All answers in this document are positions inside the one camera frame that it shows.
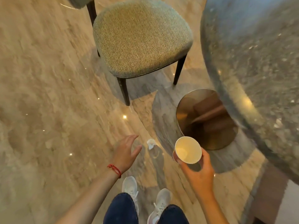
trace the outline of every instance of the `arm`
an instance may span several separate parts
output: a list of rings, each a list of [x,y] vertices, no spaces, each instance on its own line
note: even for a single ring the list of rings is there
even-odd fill
[[[213,192],[214,169],[211,165],[210,155],[202,148],[202,159],[199,172],[191,170],[188,165],[180,159],[177,162],[188,178],[197,199],[200,203],[208,224],[229,224],[222,213]]]
[[[121,173],[126,172],[132,166],[142,149],[141,145],[137,146],[131,153],[132,144],[137,137],[137,135],[130,135],[122,139],[114,153],[111,163],[114,164]],[[91,224],[118,177],[119,176],[112,169],[107,168],[101,176],[93,181],[86,192],[80,196],[56,224]]]

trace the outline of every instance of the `white tissue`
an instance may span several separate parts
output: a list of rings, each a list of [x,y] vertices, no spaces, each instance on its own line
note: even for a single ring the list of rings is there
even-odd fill
[[[155,145],[157,145],[156,144],[156,142],[155,142],[155,140],[154,139],[149,139],[148,141],[147,141],[147,145],[148,145],[148,147],[149,147],[149,150],[151,150]]]

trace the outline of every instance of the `marble table top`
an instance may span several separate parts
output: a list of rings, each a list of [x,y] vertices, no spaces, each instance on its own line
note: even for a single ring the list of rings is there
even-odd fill
[[[299,0],[207,0],[201,44],[227,111],[299,184]]]

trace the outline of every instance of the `hand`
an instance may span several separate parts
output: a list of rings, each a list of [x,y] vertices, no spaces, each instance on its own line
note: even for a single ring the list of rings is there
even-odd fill
[[[122,174],[132,166],[142,149],[142,145],[138,145],[131,153],[131,148],[136,138],[138,138],[138,135],[132,134],[126,136],[120,141],[119,146],[114,152],[112,164],[114,164],[114,166],[116,166]]]
[[[202,148],[202,158],[199,161],[202,169],[199,172],[191,170],[188,165],[180,159],[178,159],[177,162],[181,165],[184,174],[188,178],[199,200],[214,196],[214,169],[211,165],[210,155],[206,150]]]

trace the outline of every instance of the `brass pedestal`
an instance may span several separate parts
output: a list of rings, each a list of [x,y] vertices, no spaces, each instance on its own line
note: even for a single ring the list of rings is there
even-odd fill
[[[214,90],[199,89],[186,94],[178,104],[176,117],[182,134],[196,139],[206,150],[228,146],[238,132]]]

